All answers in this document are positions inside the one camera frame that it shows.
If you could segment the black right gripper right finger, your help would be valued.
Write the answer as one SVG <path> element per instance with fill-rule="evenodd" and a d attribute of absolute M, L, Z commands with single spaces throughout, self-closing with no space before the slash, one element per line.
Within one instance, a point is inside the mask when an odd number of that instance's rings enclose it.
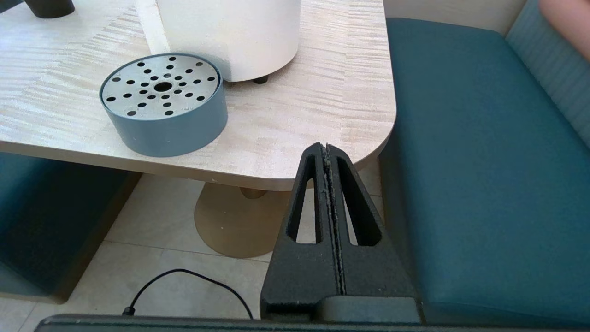
<path fill-rule="evenodd" d="M 382 218 L 356 168 L 327 145 L 331 231 L 339 292 L 344 296 L 415 296 Z"/>

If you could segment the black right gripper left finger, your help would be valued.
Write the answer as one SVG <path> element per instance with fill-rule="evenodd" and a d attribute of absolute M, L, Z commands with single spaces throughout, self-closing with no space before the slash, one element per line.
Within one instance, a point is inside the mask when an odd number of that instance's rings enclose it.
<path fill-rule="evenodd" d="M 310 320 L 320 301 L 341 291 L 326 158 L 326 148 L 319 142 L 301 155 L 261 291 L 260 316 L 264 320 Z M 314 189 L 316 242 L 298 243 L 304 195 L 310 179 Z"/>

